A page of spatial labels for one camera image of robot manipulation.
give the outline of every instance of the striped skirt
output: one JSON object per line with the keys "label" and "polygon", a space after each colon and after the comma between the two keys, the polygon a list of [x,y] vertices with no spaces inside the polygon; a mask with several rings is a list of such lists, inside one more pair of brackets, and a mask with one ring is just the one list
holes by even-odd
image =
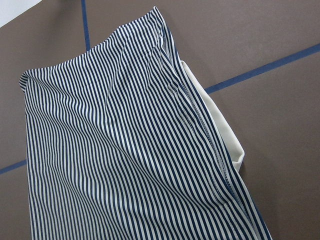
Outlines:
{"label": "striped skirt", "polygon": [[19,84],[33,240],[271,239],[243,149],[156,6]]}

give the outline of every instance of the striped fabric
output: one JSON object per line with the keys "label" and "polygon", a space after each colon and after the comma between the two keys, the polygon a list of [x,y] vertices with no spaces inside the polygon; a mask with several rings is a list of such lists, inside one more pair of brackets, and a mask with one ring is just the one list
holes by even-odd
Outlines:
{"label": "striped fabric", "polygon": [[33,240],[271,239],[156,6],[19,84]]}

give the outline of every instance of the vertical stripe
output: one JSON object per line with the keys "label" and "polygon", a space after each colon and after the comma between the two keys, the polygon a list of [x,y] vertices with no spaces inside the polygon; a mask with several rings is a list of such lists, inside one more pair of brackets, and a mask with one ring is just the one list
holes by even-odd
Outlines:
{"label": "vertical stripe", "polygon": [[19,84],[32,239],[271,239],[156,6]]}

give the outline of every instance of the striped garment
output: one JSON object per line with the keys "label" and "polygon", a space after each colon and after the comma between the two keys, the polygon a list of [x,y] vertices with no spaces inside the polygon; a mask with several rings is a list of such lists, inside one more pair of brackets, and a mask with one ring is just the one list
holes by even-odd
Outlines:
{"label": "striped garment", "polygon": [[272,239],[156,6],[19,84],[33,240]]}

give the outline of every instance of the brown surface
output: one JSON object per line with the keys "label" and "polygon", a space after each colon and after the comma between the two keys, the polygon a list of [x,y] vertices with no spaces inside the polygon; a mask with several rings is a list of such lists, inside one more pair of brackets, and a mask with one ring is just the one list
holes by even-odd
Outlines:
{"label": "brown surface", "polygon": [[[320,43],[319,1],[86,1],[91,47],[154,5],[206,88]],[[43,0],[0,28],[0,169],[26,157],[20,75],[86,51],[81,2]],[[320,237],[320,53],[213,93],[276,240]],[[0,239],[30,239],[26,166],[0,175]]]}

